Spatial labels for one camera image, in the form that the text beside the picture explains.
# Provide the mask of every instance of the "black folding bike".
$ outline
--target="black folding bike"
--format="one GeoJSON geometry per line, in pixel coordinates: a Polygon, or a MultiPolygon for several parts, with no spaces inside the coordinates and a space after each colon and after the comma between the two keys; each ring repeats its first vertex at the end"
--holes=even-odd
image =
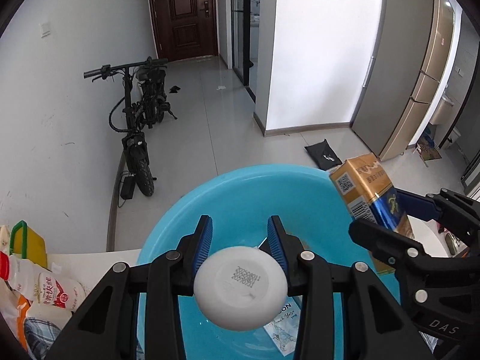
{"type": "Polygon", "coordinates": [[[170,109],[165,93],[165,64],[166,58],[152,59],[132,64],[122,64],[111,67],[105,64],[100,69],[87,71],[83,78],[94,77],[92,82],[102,78],[106,80],[116,74],[123,75],[123,86],[125,96],[114,106],[109,115],[109,125],[116,132],[124,132],[127,135],[122,138],[123,153],[125,155],[128,171],[134,175],[138,188],[145,196],[152,196],[155,180],[150,172],[150,159],[148,157],[145,133],[142,132],[145,126],[152,128],[155,123],[163,120],[165,112],[177,117],[170,109]],[[138,68],[130,74],[130,68],[138,68]],[[131,90],[133,88],[134,76],[140,82],[142,97],[136,102],[131,102],[131,90]],[[112,123],[112,114],[118,106],[125,101],[125,114],[127,128],[117,128],[112,123]]]}

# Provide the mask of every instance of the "door handle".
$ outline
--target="door handle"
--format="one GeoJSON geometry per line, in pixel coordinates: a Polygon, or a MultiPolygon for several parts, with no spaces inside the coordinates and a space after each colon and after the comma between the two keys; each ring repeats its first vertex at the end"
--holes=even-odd
{"type": "Polygon", "coordinates": [[[203,8],[199,10],[205,11],[205,17],[210,17],[210,10],[208,9],[208,1],[204,1],[203,8]]]}

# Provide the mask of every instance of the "silver screw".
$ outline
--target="silver screw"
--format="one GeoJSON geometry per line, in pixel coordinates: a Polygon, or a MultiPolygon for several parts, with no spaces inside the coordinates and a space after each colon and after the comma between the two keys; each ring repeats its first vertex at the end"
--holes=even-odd
{"type": "Polygon", "coordinates": [[[117,262],[113,266],[113,271],[116,273],[123,272],[127,268],[126,264],[124,262],[117,262]]]}
{"type": "Polygon", "coordinates": [[[368,271],[368,265],[363,261],[358,261],[355,263],[355,269],[360,272],[368,271]]]}
{"type": "Polygon", "coordinates": [[[304,250],[302,253],[300,253],[300,257],[302,257],[304,260],[310,261],[315,258],[315,254],[309,250],[304,250]]]}
{"type": "Polygon", "coordinates": [[[417,256],[419,255],[418,250],[416,250],[414,247],[409,247],[409,248],[406,250],[406,253],[407,253],[410,257],[417,257],[417,256]]]}
{"type": "Polygon", "coordinates": [[[424,303],[428,298],[427,291],[424,289],[420,289],[417,292],[415,292],[415,300],[419,303],[424,303]]]}
{"type": "Polygon", "coordinates": [[[177,250],[169,250],[166,252],[165,257],[168,260],[176,260],[178,257],[180,257],[180,252],[177,250]]]}

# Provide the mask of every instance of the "refrigerator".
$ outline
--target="refrigerator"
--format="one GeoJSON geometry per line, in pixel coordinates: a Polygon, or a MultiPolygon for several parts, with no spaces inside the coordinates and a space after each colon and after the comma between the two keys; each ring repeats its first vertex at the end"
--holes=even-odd
{"type": "Polygon", "coordinates": [[[380,160],[401,154],[445,70],[454,27],[448,0],[387,0],[377,55],[352,130],[380,160]]]}

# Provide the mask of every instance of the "red bottle cap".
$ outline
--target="red bottle cap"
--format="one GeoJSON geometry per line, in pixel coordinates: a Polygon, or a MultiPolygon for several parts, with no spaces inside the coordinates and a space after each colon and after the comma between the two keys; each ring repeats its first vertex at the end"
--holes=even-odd
{"type": "Polygon", "coordinates": [[[0,278],[8,280],[10,274],[10,261],[8,256],[0,251],[0,278]]]}

